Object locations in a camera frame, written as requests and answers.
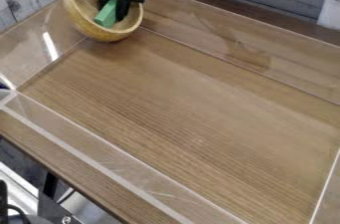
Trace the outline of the brown wooden bowl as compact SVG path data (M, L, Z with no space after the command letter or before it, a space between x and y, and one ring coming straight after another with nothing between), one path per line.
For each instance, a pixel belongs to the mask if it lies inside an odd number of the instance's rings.
M90 38L102 42L118 42L126 39L140 27L144 18L144 3L131 1L130 13L123 21L111 28L95 22L99 14L99 0L63 0L66 10L78 30Z

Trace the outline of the green rectangular block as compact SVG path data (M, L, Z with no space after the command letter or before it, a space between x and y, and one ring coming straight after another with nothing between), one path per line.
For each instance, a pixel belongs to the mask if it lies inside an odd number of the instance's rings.
M100 10L99 14L95 17L95 22L106 27L111 28L116 21L116 10L118 10L118 0L110 0L104 5L103 9Z

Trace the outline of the white cylindrical container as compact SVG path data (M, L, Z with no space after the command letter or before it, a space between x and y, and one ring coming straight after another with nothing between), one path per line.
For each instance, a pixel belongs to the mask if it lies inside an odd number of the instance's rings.
M340 0L324 0L318 24L340 31Z

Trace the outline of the black table leg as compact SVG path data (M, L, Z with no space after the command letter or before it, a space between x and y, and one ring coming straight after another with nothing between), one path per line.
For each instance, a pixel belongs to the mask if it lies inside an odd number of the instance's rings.
M50 197L55 198L56 191L58 191L58 184L59 184L59 178L58 176L48 172L46 176L46 182L43 187L43 193Z

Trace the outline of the clear acrylic tray wall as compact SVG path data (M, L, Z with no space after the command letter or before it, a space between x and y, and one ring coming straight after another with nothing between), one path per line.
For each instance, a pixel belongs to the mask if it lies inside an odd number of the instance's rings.
M54 3L0 80L0 135L128 224L340 224L339 45L195 0L103 43Z

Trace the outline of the black metal bracket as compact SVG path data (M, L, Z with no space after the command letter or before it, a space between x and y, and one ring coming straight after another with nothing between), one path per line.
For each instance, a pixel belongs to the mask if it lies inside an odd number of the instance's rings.
M84 224L43 192L39 193L38 215L52 224Z

